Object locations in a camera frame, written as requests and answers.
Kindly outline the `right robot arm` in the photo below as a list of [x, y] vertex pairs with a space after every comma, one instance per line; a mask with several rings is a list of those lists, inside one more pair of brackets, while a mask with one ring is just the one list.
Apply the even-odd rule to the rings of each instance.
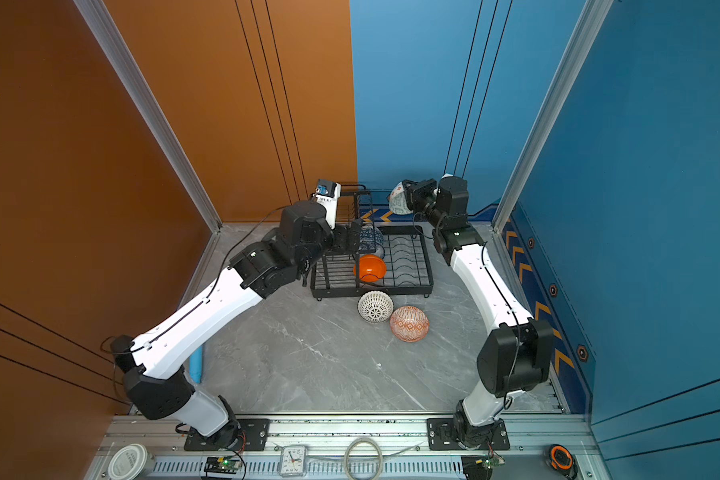
[[453, 415], [454, 441], [464, 449], [506, 450], [500, 415], [549, 380], [554, 329], [533, 318], [490, 260], [486, 242], [469, 220], [466, 180], [404, 180], [401, 189], [406, 209], [433, 226], [436, 251], [466, 286], [487, 329], [476, 359], [479, 381]]

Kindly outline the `white lattice bowl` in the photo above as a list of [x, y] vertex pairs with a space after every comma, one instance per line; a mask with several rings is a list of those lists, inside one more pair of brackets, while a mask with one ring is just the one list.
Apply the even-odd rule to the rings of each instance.
[[387, 321], [394, 312], [392, 298], [382, 291], [369, 291], [358, 300], [358, 313], [363, 320], [376, 324]]

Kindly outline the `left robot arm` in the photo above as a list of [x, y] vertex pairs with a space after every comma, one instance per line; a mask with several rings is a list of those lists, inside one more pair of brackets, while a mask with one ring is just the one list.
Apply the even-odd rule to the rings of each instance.
[[110, 344], [130, 402], [150, 420], [171, 417], [219, 450], [239, 445], [241, 426], [228, 402], [192, 383], [189, 357], [239, 315], [279, 288], [304, 279], [322, 257], [357, 251], [361, 220], [335, 221], [326, 202], [299, 201], [280, 223], [241, 251], [230, 250], [214, 281], [149, 331]]

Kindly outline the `green patterned bowl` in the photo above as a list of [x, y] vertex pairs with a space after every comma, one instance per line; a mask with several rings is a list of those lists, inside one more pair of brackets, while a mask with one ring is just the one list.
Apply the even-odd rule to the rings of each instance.
[[388, 196], [389, 210], [394, 215], [411, 215], [413, 210], [408, 206], [406, 188], [403, 182], [399, 182]]

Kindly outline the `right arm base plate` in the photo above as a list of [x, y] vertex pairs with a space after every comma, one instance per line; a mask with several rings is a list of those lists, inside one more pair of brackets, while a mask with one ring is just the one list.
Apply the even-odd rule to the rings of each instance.
[[429, 448], [432, 451], [511, 449], [503, 419], [484, 426], [471, 425], [460, 417], [430, 418], [426, 423]]

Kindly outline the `orange plastic bowl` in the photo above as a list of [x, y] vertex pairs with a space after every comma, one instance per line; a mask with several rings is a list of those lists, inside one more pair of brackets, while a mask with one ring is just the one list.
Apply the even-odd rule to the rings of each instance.
[[387, 266], [384, 260], [376, 255], [362, 255], [353, 267], [353, 273], [363, 283], [376, 283], [386, 276]]

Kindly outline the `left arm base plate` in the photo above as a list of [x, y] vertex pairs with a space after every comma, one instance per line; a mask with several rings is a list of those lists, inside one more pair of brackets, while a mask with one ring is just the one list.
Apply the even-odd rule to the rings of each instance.
[[236, 453], [260, 452], [265, 450], [270, 420], [268, 418], [238, 418], [236, 427], [224, 427], [211, 437], [200, 435], [191, 428], [186, 436], [184, 450], [232, 451]]

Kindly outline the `black wire dish rack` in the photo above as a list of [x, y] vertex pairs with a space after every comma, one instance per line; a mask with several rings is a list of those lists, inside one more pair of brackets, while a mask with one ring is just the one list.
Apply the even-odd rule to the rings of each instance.
[[316, 300], [361, 297], [372, 290], [430, 296], [434, 279], [427, 238], [414, 222], [390, 217], [364, 185], [342, 188], [337, 218], [360, 222], [359, 243], [354, 252], [325, 256], [312, 268], [309, 287]]

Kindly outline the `blue geometric pattern bowl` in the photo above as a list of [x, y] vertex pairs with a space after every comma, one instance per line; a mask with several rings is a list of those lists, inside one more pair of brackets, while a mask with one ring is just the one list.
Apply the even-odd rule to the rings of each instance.
[[373, 225], [364, 225], [361, 228], [358, 253], [375, 255], [381, 259], [385, 257], [385, 236], [379, 228]]

